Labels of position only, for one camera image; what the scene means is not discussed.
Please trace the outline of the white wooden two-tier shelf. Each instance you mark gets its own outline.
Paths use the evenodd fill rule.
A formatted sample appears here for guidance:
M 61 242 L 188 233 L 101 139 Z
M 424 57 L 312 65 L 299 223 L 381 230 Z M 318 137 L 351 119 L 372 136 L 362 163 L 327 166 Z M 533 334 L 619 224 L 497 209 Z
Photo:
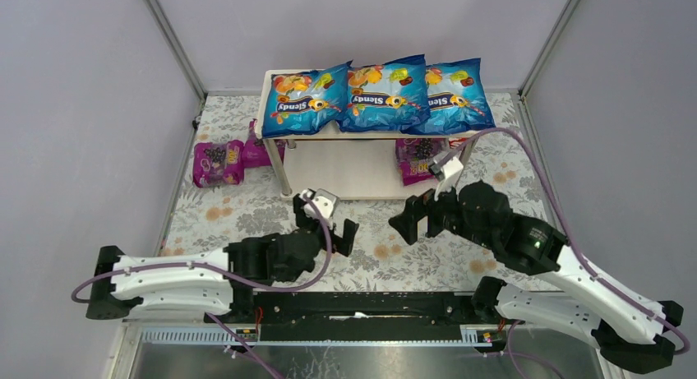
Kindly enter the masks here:
M 402 184 L 395 158 L 395 141 L 405 138 L 467 138 L 475 140 L 476 131 L 450 136 L 419 136 L 397 131 L 342 132 L 338 120 L 327 123 L 317 134 L 261 136 L 261 107 L 269 92 L 267 80 L 272 73 L 303 70 L 269 70 L 265 74 L 255 127 L 262 139 L 284 197 L 294 197 L 305 189 L 325 189 L 344 199 L 400 199 L 423 189 L 435 188 L 437 179 Z

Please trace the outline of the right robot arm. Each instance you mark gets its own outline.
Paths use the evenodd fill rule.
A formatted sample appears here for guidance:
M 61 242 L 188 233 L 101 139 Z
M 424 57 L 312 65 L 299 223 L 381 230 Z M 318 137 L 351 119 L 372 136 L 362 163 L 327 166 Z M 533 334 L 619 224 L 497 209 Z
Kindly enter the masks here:
M 447 231 L 491 251 L 505 268 L 538 278 L 566 299 L 536 296 L 492 276 L 481 279 L 472 304 L 485 320 L 526 321 L 556 330 L 597 349 L 610 363 L 637 374 L 669 367 L 676 353 L 666 337 L 681 324 L 683 307 L 653 301 L 626 288 L 593 264 L 583 264 L 567 237 L 549 223 L 515 213 L 506 195 L 485 182 L 459 191 L 411 196 L 390 226 L 404 241 Z

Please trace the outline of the floral patterned table mat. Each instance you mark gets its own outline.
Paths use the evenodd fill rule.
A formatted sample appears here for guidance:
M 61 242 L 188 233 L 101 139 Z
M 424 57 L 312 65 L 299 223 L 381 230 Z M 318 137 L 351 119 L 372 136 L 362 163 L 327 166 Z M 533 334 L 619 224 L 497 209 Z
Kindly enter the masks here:
M 514 211 L 547 218 L 546 200 L 527 155 L 502 133 L 478 140 L 461 185 L 483 180 L 505 193 Z M 407 245 L 388 225 L 401 201 L 349 201 L 339 205 L 336 221 L 359 224 L 353 252 L 334 256 L 313 285 L 315 291 L 471 291 L 485 275 L 522 289 L 548 291 L 550 285 L 496 262 L 487 249 L 450 233 Z M 179 256 L 224 247 L 243 238 L 294 229 L 292 205 L 279 194 L 269 167 L 249 169 L 242 184 L 199 188 L 184 175 L 161 256 Z

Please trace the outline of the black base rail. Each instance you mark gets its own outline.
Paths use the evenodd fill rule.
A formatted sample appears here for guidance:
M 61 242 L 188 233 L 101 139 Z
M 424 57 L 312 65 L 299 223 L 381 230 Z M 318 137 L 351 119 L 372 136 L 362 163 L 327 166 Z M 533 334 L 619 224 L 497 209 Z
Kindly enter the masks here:
M 253 292 L 218 319 L 225 324 L 286 324 L 309 318 L 416 317 L 437 324 L 513 323 L 456 292 Z

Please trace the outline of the blue Slendy bag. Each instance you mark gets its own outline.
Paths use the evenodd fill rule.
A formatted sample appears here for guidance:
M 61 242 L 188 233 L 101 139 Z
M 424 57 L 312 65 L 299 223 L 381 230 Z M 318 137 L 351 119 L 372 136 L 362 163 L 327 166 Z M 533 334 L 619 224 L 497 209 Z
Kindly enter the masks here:
M 301 72 L 272 73 L 261 107 L 261 136 L 314 135 L 344 115 L 350 61 Z
M 350 67 L 342 132 L 404 132 L 430 117 L 422 54 L 382 64 Z
M 405 132 L 419 136 L 450 136 L 495 126 L 480 77 L 481 59 L 426 66 L 430 115 Z

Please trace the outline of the red white packet behind shelf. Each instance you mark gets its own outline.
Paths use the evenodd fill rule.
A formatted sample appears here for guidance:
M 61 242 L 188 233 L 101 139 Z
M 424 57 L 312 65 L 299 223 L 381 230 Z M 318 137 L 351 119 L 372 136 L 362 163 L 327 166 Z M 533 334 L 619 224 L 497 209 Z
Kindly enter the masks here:
M 448 146 L 450 151 L 462 151 L 467 145 L 467 138 L 452 138 L 448 140 Z

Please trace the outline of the purple candy bag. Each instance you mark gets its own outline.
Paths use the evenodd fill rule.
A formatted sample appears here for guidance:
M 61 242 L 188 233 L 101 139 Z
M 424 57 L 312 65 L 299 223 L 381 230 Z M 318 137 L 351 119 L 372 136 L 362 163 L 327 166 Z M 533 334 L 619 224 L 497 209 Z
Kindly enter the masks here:
M 395 141 L 397 169 L 404 186 L 433 179 L 429 162 L 448 147 L 442 138 L 405 138 Z
M 270 156 L 265 148 L 264 141 L 255 133 L 257 120 L 254 118 L 248 125 L 248 136 L 242 149 L 242 163 L 246 169 L 271 166 Z
M 192 166 L 194 184 L 199 188 L 241 184 L 244 180 L 243 147 L 239 140 L 195 144 Z

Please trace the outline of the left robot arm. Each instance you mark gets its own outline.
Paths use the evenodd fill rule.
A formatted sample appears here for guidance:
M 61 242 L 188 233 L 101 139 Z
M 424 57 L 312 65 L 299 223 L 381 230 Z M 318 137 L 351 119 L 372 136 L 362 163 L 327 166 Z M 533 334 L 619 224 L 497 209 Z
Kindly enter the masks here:
M 353 250 L 358 223 L 332 219 L 339 199 L 319 189 L 293 198 L 296 228 L 244 238 L 215 250 L 173 257 L 132 257 L 100 248 L 92 278 L 72 292 L 96 321 L 144 312 L 248 316 L 256 291 L 296 293 L 318 283 L 335 253 Z

